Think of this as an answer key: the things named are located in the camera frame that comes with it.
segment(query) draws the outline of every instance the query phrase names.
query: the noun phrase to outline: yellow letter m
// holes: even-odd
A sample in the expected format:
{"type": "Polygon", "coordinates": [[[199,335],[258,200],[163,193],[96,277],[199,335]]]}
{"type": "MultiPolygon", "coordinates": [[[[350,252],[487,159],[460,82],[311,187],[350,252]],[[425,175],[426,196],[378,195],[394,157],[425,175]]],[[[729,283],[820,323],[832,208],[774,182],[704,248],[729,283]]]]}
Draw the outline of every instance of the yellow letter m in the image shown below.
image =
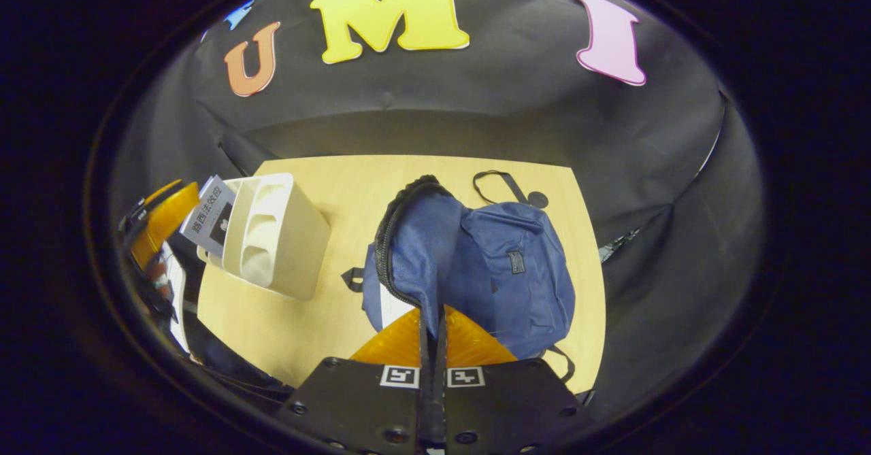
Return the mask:
{"type": "Polygon", "coordinates": [[[348,28],[360,34],[370,47],[384,52],[399,18],[405,15],[405,33],[399,46],[408,51],[462,49],[469,34],[457,25],[454,0],[314,0],[312,9],[321,10],[327,64],[360,57],[363,47],[351,41],[348,28]]]}

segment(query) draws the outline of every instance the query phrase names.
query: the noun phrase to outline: table surface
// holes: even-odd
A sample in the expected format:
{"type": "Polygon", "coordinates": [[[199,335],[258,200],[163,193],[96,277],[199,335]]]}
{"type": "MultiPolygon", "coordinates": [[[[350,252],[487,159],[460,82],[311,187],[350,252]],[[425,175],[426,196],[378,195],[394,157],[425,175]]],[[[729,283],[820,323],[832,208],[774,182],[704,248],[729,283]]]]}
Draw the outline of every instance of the table surface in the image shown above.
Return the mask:
{"type": "MultiPolygon", "coordinates": [[[[376,334],[361,309],[362,296],[348,290],[340,275],[363,266],[367,245],[396,192],[433,174],[467,207],[483,207],[487,203],[472,188],[472,176],[489,169],[511,173],[527,195],[543,192],[550,201],[544,211],[562,241],[576,294],[572,328],[557,347],[575,363],[569,389],[591,389],[604,346],[604,283],[590,216],[569,167],[419,155],[265,161],[256,174],[292,173],[332,229],[314,298],[299,302],[206,265],[199,319],[242,358],[299,386],[325,356],[348,358],[376,334]]],[[[479,179],[478,185],[493,201],[516,201],[497,175],[479,179]]],[[[566,372],[562,356],[547,352],[544,359],[560,377],[566,372]]]]}

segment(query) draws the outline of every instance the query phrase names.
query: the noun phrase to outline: backpack label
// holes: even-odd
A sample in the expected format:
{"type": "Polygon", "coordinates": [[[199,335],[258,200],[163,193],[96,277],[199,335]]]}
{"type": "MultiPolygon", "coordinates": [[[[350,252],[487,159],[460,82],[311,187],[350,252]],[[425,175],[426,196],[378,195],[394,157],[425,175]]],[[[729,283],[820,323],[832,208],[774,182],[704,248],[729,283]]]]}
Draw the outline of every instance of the backpack label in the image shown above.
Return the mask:
{"type": "Polygon", "coordinates": [[[526,272],[526,266],[523,266],[523,255],[520,254],[520,251],[509,251],[508,257],[511,258],[511,275],[526,272]]]}

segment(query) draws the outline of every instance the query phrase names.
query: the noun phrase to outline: book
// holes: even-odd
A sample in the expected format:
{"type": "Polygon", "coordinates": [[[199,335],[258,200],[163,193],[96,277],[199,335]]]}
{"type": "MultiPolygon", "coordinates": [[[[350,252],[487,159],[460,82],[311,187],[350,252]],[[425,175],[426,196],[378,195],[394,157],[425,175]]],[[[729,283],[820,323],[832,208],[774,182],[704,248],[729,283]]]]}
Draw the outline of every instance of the book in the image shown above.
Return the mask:
{"type": "Polygon", "coordinates": [[[209,254],[224,256],[224,240],[236,193],[215,174],[199,191],[199,205],[188,214],[178,232],[209,254]]]}

